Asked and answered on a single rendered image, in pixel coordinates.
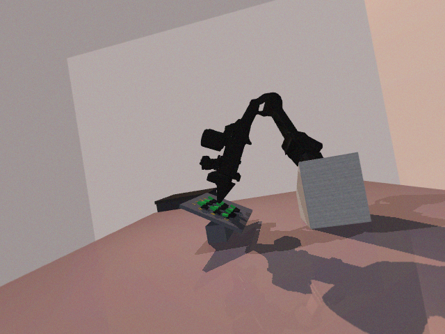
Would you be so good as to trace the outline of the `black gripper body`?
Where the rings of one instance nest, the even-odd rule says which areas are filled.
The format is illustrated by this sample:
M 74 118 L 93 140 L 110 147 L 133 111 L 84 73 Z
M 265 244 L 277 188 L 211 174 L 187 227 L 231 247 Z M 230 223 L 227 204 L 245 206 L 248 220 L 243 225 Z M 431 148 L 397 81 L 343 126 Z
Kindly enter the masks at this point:
M 221 186 L 229 187 L 232 179 L 237 182 L 240 181 L 241 175 L 237 173 L 241 158 L 230 154 L 223 153 L 220 156 L 220 167 L 217 171 L 212 171 L 207 176 L 207 181 L 219 184 Z

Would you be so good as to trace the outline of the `grey switch panel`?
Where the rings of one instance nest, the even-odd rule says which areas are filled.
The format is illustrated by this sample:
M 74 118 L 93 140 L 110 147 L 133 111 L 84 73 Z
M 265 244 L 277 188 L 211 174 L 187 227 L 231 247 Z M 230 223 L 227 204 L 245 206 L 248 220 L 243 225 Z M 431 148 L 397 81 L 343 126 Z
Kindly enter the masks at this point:
M 206 228 L 208 244 L 227 242 L 233 231 L 242 234 L 252 209 L 223 199 L 217 202 L 217 196 L 202 194 L 179 205 L 179 208 L 210 220 Z

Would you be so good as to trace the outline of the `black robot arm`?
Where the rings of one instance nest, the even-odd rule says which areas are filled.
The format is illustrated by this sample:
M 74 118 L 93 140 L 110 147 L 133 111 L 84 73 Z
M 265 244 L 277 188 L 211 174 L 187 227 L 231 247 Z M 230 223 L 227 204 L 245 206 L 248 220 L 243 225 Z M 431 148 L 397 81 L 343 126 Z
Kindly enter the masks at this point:
M 264 104 L 263 111 L 259 111 L 259 105 Z M 257 99 L 250 101 L 243 117 L 235 123 L 225 126 L 224 132 L 217 132 L 213 129 L 205 129 L 201 146 L 216 151 L 221 151 L 224 146 L 224 153 L 235 157 L 242 157 L 246 144 L 252 145 L 249 139 L 251 124 L 256 115 L 271 116 L 278 129 L 284 137 L 282 149 L 296 166 L 301 161 L 321 159 L 321 149 L 323 144 L 299 132 L 282 108 L 282 98 L 277 93 L 264 93 Z M 220 155 L 217 159 L 210 159 L 209 156 L 202 156 L 200 165 L 202 170 L 218 170 L 220 167 Z

